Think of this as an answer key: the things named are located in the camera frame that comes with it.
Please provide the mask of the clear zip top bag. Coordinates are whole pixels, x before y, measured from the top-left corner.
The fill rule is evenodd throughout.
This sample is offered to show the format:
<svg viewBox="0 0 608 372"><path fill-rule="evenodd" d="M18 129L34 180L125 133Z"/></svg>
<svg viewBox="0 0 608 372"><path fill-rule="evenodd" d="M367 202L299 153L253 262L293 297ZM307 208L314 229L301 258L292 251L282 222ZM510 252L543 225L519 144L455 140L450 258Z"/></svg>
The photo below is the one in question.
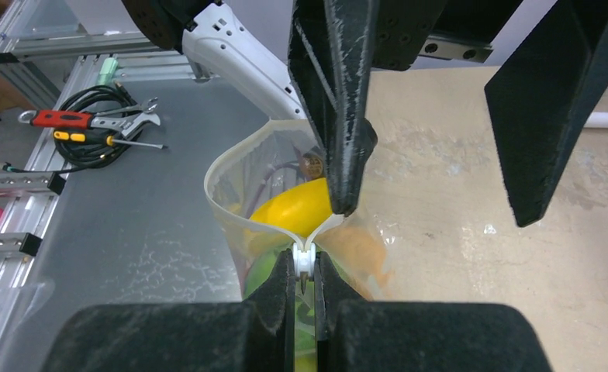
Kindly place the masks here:
<svg viewBox="0 0 608 372"><path fill-rule="evenodd" d="M220 324L242 371L385 371L391 254L364 207L334 214L306 120L271 120L218 157L204 190L242 302Z"/></svg>

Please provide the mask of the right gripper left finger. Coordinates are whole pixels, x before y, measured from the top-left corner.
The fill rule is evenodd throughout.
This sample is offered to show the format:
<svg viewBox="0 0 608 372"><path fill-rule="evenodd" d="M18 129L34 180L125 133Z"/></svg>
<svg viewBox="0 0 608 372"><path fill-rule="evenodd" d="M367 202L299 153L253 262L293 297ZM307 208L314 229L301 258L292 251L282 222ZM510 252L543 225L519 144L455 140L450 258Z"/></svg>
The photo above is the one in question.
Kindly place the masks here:
<svg viewBox="0 0 608 372"><path fill-rule="evenodd" d="M240 302L94 305L69 318L43 371L293 371L295 268L280 252Z"/></svg>

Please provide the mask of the green watermelon toy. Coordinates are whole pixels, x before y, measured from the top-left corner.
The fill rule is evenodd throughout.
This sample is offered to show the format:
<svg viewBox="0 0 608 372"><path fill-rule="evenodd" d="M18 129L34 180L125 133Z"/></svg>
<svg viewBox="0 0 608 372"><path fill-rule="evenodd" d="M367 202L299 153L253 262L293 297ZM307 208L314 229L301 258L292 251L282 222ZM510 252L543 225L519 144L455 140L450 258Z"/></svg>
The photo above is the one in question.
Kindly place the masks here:
<svg viewBox="0 0 608 372"><path fill-rule="evenodd" d="M293 252L267 252L244 280L254 310L244 341L245 371L346 371L339 308L357 299L328 253L314 256L313 275L297 274Z"/></svg>

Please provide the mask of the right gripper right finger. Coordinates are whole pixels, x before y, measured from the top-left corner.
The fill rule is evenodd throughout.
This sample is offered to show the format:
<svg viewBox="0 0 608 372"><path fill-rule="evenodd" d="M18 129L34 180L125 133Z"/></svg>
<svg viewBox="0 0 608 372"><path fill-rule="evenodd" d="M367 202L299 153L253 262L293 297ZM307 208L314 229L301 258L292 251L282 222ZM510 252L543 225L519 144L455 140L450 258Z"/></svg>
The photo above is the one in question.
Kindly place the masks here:
<svg viewBox="0 0 608 372"><path fill-rule="evenodd" d="M330 256L314 267L319 371L550 371L532 325L494 303L368 301Z"/></svg>

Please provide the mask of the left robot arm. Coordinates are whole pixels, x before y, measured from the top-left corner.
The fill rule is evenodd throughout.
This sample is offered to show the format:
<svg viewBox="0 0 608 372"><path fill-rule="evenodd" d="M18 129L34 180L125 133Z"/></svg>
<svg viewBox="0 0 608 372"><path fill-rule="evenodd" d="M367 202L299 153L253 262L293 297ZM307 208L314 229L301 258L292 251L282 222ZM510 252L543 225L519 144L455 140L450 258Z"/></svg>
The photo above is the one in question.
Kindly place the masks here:
<svg viewBox="0 0 608 372"><path fill-rule="evenodd" d="M331 208L351 215L377 136L365 111L373 68L417 57L477 60L517 1L296 1L279 60L223 1L126 1L153 45L211 68L273 119L307 118ZM583 127L608 88L608 1L558 1L485 85L519 227L546 213Z"/></svg>

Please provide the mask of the orange fruit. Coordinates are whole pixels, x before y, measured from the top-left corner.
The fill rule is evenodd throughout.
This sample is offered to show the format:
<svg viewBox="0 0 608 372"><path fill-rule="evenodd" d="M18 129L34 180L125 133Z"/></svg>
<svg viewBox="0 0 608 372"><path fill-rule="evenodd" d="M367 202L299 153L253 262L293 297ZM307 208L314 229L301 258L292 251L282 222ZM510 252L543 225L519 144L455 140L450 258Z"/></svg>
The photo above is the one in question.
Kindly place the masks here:
<svg viewBox="0 0 608 372"><path fill-rule="evenodd" d="M368 230L338 226L314 239L331 257L341 277L362 297L386 299L390 296L392 270L383 242Z"/></svg>

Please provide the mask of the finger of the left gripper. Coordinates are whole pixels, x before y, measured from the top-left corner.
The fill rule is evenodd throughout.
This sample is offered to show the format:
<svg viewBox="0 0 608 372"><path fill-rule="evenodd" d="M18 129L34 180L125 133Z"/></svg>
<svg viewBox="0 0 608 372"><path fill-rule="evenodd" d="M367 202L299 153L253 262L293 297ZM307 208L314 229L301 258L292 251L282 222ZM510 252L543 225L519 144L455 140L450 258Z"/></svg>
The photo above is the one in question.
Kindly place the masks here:
<svg viewBox="0 0 608 372"><path fill-rule="evenodd" d="M608 88L608 0L556 2L485 85L516 224L544 217Z"/></svg>
<svg viewBox="0 0 608 372"><path fill-rule="evenodd" d="M334 214L358 207L364 169L378 142L366 119L376 1L296 1L288 72L323 148Z"/></svg>

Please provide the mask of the yellow mango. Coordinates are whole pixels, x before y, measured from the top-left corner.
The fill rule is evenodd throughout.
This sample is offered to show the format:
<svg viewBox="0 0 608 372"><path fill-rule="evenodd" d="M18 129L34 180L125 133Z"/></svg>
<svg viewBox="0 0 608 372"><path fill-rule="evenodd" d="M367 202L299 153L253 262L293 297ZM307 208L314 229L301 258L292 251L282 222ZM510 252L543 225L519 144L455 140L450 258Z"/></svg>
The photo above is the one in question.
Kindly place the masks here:
<svg viewBox="0 0 608 372"><path fill-rule="evenodd" d="M327 182L322 177L270 198L251 215L250 220L307 237L331 215Z"/></svg>

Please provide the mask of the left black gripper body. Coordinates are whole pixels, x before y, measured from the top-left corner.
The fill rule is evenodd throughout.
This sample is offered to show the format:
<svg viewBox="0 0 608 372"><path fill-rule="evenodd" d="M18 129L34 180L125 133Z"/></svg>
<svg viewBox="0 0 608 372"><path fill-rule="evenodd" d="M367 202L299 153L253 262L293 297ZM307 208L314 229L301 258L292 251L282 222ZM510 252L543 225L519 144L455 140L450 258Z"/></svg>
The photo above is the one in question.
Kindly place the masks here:
<svg viewBox="0 0 608 372"><path fill-rule="evenodd" d="M372 66L410 69L418 57L484 63L517 0L380 1Z"/></svg>

